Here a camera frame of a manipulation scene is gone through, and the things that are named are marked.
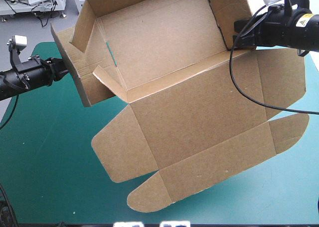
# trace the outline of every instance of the corrugated cardboard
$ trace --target corrugated cardboard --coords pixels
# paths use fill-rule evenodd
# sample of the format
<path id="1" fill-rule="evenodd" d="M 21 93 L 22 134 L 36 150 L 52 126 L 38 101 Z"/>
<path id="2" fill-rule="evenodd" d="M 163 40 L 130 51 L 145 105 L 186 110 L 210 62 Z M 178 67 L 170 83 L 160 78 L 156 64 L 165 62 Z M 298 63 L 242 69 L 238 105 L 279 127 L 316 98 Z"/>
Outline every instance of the corrugated cardboard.
<path id="1" fill-rule="evenodd" d="M 269 121 L 278 111 L 248 101 L 231 82 L 233 22 L 253 9 L 247 0 L 87 0 L 75 28 L 52 29 L 84 105 L 113 95 L 128 103 L 92 146 L 115 182 L 157 171 L 129 195 L 131 208 L 160 210 L 304 133 L 307 115 Z M 260 101 L 288 107 L 305 93 L 304 60 L 294 50 L 236 51 L 234 67 Z"/>

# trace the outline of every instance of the green mark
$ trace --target green mark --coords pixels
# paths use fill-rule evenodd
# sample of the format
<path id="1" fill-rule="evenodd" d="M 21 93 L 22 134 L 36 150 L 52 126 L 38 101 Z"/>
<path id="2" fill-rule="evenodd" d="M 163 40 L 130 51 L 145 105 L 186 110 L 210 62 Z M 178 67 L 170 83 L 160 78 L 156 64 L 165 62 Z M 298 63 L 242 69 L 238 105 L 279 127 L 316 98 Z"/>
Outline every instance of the green mark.
<path id="1" fill-rule="evenodd" d="M 117 67 L 117 66 L 118 66 L 118 63 L 117 63 L 116 60 L 115 60 L 114 54 L 113 54 L 113 52 L 112 52 L 112 50 L 111 50 L 111 47 L 110 47 L 110 44 L 109 44 L 108 41 L 106 42 L 106 45 L 107 45 L 107 47 L 108 47 L 108 50 L 109 50 L 109 52 L 110 52 L 110 55 L 111 55 L 111 57 L 112 57 L 112 59 L 113 59 L 114 64 L 115 64 L 115 66 Z"/>

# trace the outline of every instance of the warning label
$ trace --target warning label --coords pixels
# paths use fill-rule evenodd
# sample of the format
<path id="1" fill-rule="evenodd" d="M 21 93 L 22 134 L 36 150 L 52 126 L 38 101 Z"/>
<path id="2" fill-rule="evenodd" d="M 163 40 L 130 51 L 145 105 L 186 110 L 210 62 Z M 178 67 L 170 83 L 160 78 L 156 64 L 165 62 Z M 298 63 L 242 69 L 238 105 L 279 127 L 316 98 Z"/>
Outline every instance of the warning label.
<path id="1" fill-rule="evenodd" d="M 307 13 L 305 15 L 303 15 L 301 18 L 299 18 L 299 20 L 296 23 L 296 26 L 298 27 L 305 27 L 307 26 L 307 23 L 309 22 L 309 20 L 314 16 L 314 14 L 312 13 Z"/>

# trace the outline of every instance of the teal surface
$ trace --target teal surface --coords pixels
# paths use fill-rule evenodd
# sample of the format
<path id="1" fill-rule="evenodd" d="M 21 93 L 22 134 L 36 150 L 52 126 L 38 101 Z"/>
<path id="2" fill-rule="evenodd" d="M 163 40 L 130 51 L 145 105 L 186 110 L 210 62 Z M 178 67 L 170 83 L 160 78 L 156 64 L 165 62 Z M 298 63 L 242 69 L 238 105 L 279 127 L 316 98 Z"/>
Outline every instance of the teal surface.
<path id="1" fill-rule="evenodd" d="M 60 57 L 52 42 L 39 44 L 34 53 Z M 319 74 L 310 56 L 306 66 L 308 91 L 293 107 L 319 111 Z M 114 97 L 84 108 L 70 75 L 20 96 L 12 120 L 0 131 L 0 181 L 20 223 L 319 223 L 318 116 L 310 117 L 306 133 L 288 151 L 162 211 L 143 214 L 131 210 L 126 198 L 150 175 L 113 183 L 91 148 L 92 137 L 125 105 Z"/>

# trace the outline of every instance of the cable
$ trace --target cable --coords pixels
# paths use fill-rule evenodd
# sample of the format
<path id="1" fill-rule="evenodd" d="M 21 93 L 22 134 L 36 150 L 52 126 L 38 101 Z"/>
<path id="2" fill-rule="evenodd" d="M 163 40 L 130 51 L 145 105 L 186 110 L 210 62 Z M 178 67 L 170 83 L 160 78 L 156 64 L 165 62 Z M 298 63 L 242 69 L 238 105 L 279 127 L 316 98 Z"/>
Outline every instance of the cable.
<path id="1" fill-rule="evenodd" d="M 17 14 L 17 12 L 11 7 L 11 5 L 7 2 L 7 0 L 3 0 L 3 1 L 5 1 L 5 3 L 11 8 L 14 14 Z"/>
<path id="2" fill-rule="evenodd" d="M 279 110 L 279 111 L 288 111 L 288 112 L 295 112 L 295 113 L 303 113 L 303 114 L 313 114 L 313 115 L 319 115 L 319 112 L 316 111 L 303 111 L 303 110 L 295 110 L 295 109 L 287 109 L 284 107 L 279 107 L 279 106 L 274 106 L 274 105 L 270 105 L 270 104 L 266 104 L 260 101 L 255 100 L 254 98 L 248 96 L 244 91 L 242 91 L 240 89 L 240 87 L 238 86 L 238 84 L 236 83 L 235 77 L 234 77 L 234 73 L 233 73 L 233 54 L 234 54 L 234 50 L 236 48 L 237 42 L 239 40 L 239 38 L 244 34 L 245 30 L 252 24 L 252 22 L 254 21 L 254 19 L 256 18 L 256 16 L 258 15 L 258 13 L 263 10 L 264 8 L 266 8 L 266 5 L 262 6 L 260 9 L 258 9 L 258 11 L 252 16 L 252 18 L 248 21 L 248 23 L 244 26 L 244 28 L 240 31 L 240 33 L 237 35 L 237 37 L 234 40 L 234 44 L 230 50 L 230 57 L 229 57 L 229 73 L 230 73 L 230 77 L 231 80 L 234 84 L 234 86 L 236 87 L 236 89 L 238 90 L 238 92 L 243 95 L 244 97 L 246 97 L 248 100 L 263 106 L 263 107 L 267 107 L 267 108 L 271 108 L 271 109 L 275 109 L 275 110 Z"/>
<path id="3" fill-rule="evenodd" d="M 0 184 L 0 191 L 2 192 L 2 195 L 4 197 L 4 200 L 6 201 L 6 203 L 8 204 L 8 208 L 9 208 L 9 211 L 10 211 L 10 214 L 11 214 L 11 217 L 12 217 L 12 221 L 13 221 L 13 224 L 14 224 L 14 227 L 18 227 L 18 221 L 16 220 L 16 217 L 15 217 L 15 214 L 14 214 L 14 211 L 13 211 L 13 208 L 12 208 L 12 205 L 9 201 L 9 198 L 8 196 L 6 195 L 6 192 L 4 191 L 4 188 L 2 187 L 2 185 Z"/>
<path id="4" fill-rule="evenodd" d="M 8 122 L 9 122 L 10 119 L 11 119 L 11 117 L 13 116 L 14 111 L 15 111 L 15 108 L 16 108 L 16 105 L 17 105 L 17 103 L 18 103 L 18 99 L 19 99 L 19 95 L 16 96 L 13 109 L 12 109 L 12 111 L 11 111 L 11 113 L 10 113 L 8 119 L 0 126 L 0 130 L 8 124 Z"/>
<path id="5" fill-rule="evenodd" d="M 54 4 L 53 4 L 53 7 L 51 8 L 51 11 L 50 11 L 50 14 L 49 14 L 49 16 L 48 16 L 48 18 L 46 19 L 46 23 L 43 25 L 43 21 L 42 21 L 42 19 L 40 18 L 40 17 L 36 17 L 37 19 L 39 19 L 40 20 L 40 23 L 41 23 L 41 26 L 42 27 L 45 27 L 45 26 L 47 26 L 48 25 L 48 23 L 49 23 L 49 19 L 52 17 L 52 13 L 54 12 L 54 10 L 55 10 L 55 8 L 56 8 L 56 5 L 57 5 L 57 2 L 55 1 L 54 2 Z"/>

